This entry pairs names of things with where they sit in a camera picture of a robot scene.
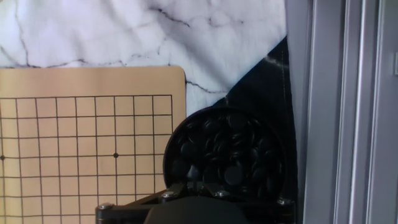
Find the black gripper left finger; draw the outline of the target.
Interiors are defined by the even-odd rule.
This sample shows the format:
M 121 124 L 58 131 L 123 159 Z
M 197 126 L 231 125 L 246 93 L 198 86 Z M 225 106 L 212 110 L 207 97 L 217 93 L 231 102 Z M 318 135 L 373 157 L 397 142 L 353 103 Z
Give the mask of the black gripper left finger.
M 165 190 L 125 205 L 115 205 L 110 202 L 102 203 L 95 208 L 95 223 L 143 224 L 150 210 L 156 205 L 192 196 L 194 186 L 194 182 L 172 184 Z

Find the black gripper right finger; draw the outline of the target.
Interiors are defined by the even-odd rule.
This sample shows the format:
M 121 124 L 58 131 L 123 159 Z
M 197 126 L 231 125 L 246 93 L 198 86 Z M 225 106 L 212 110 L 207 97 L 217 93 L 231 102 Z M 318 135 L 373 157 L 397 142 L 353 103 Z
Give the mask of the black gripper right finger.
M 265 202 L 228 192 L 220 184 L 195 182 L 195 195 L 210 197 L 237 206 L 248 223 L 295 223 L 295 204 L 290 200 Z

